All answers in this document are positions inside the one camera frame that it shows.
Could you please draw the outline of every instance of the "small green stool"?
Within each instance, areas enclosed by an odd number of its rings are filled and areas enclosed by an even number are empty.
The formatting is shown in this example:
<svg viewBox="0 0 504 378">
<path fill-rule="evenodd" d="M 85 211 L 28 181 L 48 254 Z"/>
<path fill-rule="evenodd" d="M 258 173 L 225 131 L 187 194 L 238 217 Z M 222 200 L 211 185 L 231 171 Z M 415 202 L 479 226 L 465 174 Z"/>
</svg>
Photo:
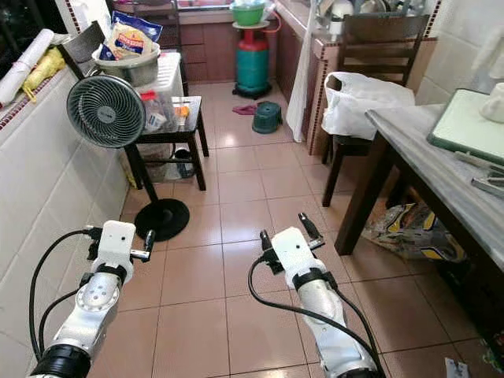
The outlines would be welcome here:
<svg viewBox="0 0 504 378">
<path fill-rule="evenodd" d="M 264 101 L 259 104 L 254 115 L 252 129 L 260 134 L 275 132 L 282 121 L 282 108 L 275 102 Z"/>
</svg>

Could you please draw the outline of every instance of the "metal tongs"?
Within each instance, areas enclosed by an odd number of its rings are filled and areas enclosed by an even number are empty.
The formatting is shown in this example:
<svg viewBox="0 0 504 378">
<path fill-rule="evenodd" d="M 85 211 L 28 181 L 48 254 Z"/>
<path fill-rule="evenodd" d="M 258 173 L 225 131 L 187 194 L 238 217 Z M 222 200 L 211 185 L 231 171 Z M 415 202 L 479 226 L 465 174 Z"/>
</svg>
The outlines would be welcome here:
<svg viewBox="0 0 504 378">
<path fill-rule="evenodd" d="M 504 167 L 502 165 L 460 151 L 455 152 L 455 157 L 460 161 L 465 161 L 466 163 L 488 171 L 487 177 L 472 178 L 471 184 L 473 186 L 500 198 L 504 198 Z"/>
</svg>

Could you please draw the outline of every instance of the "fan guard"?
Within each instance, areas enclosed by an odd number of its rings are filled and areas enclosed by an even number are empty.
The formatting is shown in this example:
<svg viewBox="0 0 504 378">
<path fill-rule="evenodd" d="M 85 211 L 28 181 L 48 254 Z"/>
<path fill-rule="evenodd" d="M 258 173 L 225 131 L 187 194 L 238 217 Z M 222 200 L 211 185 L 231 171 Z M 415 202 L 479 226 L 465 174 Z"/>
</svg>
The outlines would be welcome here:
<svg viewBox="0 0 504 378">
<path fill-rule="evenodd" d="M 145 126 L 145 106 L 126 81 L 98 75 L 82 79 L 69 92 L 66 109 L 73 127 L 98 146 L 133 143 Z"/>
</svg>

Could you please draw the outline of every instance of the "electric fan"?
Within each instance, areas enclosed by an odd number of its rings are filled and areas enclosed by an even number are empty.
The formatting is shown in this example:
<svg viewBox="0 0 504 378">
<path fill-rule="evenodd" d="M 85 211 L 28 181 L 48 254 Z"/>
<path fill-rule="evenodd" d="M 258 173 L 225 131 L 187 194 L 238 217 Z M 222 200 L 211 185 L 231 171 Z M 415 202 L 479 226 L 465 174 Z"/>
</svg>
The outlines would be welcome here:
<svg viewBox="0 0 504 378">
<path fill-rule="evenodd" d="M 189 209 L 176 199 L 158 199 L 135 141 L 145 126 L 145 106 L 126 81 L 98 75 L 82 79 L 69 92 L 67 113 L 73 127 L 89 142 L 106 148 L 123 147 L 135 162 L 151 203 L 135 217 L 136 233 L 145 239 L 155 230 L 156 241 L 172 238 L 189 221 Z"/>
</svg>

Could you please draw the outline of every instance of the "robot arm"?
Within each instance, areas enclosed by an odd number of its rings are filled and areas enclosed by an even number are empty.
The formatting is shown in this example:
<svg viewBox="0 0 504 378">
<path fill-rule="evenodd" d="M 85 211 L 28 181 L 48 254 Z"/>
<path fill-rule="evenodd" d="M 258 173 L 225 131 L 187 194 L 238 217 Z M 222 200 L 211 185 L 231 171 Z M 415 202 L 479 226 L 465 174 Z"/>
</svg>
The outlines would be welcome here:
<svg viewBox="0 0 504 378">
<path fill-rule="evenodd" d="M 287 285 L 298 292 L 303 309 L 346 327 L 342 301 L 328 279 L 332 276 L 312 253 L 324 245 L 322 236 L 304 213 L 299 218 L 312 241 L 307 243 L 303 234 L 293 227 L 276 234 L 271 242 L 266 232 L 262 232 L 263 258 L 274 273 L 285 271 Z M 317 341 L 327 378 L 380 376 L 372 356 L 356 339 L 313 317 L 305 315 L 304 321 Z"/>
<path fill-rule="evenodd" d="M 117 314 L 120 290 L 133 276 L 132 259 L 150 260 L 154 233 L 146 250 L 132 250 L 135 226 L 109 220 L 103 225 L 92 274 L 76 294 L 74 310 L 56 333 L 31 376 L 85 378 Z"/>
</svg>

